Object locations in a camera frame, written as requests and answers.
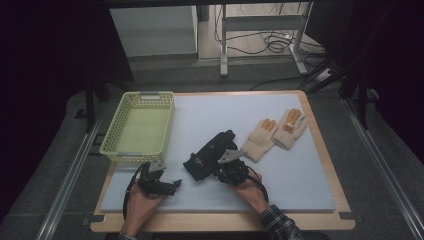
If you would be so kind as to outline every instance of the person's right hand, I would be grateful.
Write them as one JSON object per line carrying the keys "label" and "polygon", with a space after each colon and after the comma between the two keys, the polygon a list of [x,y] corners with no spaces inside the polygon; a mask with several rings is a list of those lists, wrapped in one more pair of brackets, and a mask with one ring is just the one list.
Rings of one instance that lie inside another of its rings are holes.
{"label": "person's right hand", "polygon": [[[249,175],[262,181],[262,175],[255,173],[249,169]],[[248,203],[258,214],[263,213],[269,208],[269,203],[265,201],[265,197],[261,189],[251,180],[246,179],[244,183],[234,186],[227,185],[231,188],[241,199]]]}

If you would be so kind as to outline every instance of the gray carpet floor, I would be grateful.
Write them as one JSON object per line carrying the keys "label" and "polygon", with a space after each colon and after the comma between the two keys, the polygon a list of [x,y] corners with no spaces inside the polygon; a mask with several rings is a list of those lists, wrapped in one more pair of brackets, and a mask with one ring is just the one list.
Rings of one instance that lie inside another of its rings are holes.
{"label": "gray carpet floor", "polygon": [[[231,60],[229,76],[220,78],[217,61],[150,61],[130,59],[135,78],[128,86],[140,91],[173,92],[274,91],[297,89],[301,83],[291,59]],[[335,82],[308,100],[330,153],[334,167],[356,216],[356,227],[349,231],[324,231],[331,239],[418,239],[410,230],[370,152],[361,141],[350,115],[338,97]],[[108,85],[108,102],[95,101],[96,110],[105,109],[97,133],[106,133],[123,90]],[[35,239],[52,206],[64,176],[86,137],[86,119],[76,118],[85,109],[83,93],[68,101],[67,115],[37,171],[0,226],[0,239]],[[373,137],[394,176],[411,199],[419,215],[424,213],[424,167],[396,133],[385,123],[372,104],[367,105],[368,132]],[[98,154],[93,144],[84,161],[66,208],[57,222],[52,239],[113,239],[113,234],[94,233],[90,219],[109,168],[109,160]],[[166,235],[167,239],[225,239],[223,235]],[[161,239],[160,234],[143,234],[140,239]],[[231,239],[250,239],[232,233]]]}

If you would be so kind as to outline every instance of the dark sleeve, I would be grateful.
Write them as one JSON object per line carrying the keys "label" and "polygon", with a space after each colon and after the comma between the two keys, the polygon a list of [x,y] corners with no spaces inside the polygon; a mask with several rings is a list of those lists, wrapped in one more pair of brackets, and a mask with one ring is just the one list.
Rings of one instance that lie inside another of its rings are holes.
{"label": "dark sleeve", "polygon": [[259,220],[273,240],[302,240],[302,234],[295,222],[272,205],[265,210]]}

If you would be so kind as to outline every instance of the basket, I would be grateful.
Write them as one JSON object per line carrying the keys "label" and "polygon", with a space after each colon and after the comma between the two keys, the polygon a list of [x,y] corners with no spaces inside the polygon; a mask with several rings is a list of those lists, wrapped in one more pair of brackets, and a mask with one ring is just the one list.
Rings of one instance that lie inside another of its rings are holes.
{"label": "basket", "polygon": [[124,93],[100,148],[113,162],[165,162],[173,92]]}

